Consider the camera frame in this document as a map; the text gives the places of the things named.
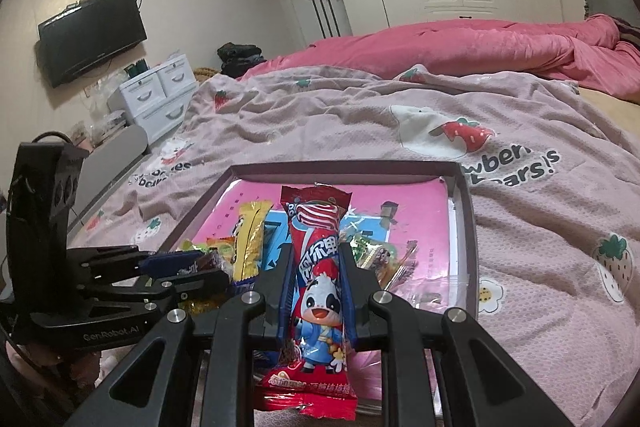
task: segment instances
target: white drawer unit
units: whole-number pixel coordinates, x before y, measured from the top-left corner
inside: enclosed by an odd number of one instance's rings
[[[146,131],[149,143],[155,142],[182,123],[197,87],[197,84],[191,84],[176,96],[134,118],[134,122]]]
[[[143,127],[152,144],[182,123],[198,83],[186,55],[172,58],[124,82],[109,97],[109,109],[124,110],[129,124]]]
[[[160,84],[160,78],[156,73],[148,71],[120,84],[114,95],[116,99],[119,98],[119,100],[114,100],[114,103],[120,106],[118,109],[124,109],[130,119],[150,107],[154,107],[166,98],[162,84]]]
[[[196,77],[189,67],[187,57],[184,56],[158,70],[158,76],[167,96],[182,91],[189,84],[196,83]]]

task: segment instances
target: pillow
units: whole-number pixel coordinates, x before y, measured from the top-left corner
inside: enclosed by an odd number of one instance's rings
[[[632,26],[640,26],[640,11],[633,0],[584,0],[587,17],[604,13],[610,17],[623,19]]]
[[[620,40],[628,42],[629,44],[635,46],[638,51],[640,51],[640,28],[631,26],[622,19],[614,18],[614,20],[616,21],[616,25],[620,30]]]

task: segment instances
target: gray pillow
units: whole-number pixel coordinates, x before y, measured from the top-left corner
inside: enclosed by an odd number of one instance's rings
[[[640,26],[640,11],[633,0],[584,0],[585,16],[604,13],[623,19],[632,26]]]

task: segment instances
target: drawer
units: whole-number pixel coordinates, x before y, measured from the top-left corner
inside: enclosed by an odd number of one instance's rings
[[[158,70],[158,76],[160,77],[162,89],[164,89],[167,97],[177,94],[186,89],[189,84],[195,84],[196,82],[196,77],[193,71],[191,71],[191,67],[186,58],[180,58],[172,64]]]
[[[152,144],[163,134],[168,133],[182,123],[191,97],[197,87],[197,84],[191,84],[177,96],[167,99],[166,102],[158,107],[134,118],[135,123],[146,131],[149,144]]]
[[[164,89],[156,73],[128,82],[120,87],[128,112],[136,116],[164,100]]]

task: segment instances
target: cartoon cow on package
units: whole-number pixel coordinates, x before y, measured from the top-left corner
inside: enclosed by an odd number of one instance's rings
[[[338,267],[332,259],[322,259],[313,268],[300,305],[296,340],[300,341],[303,373],[322,365],[327,374],[342,370],[342,315],[336,287]]]

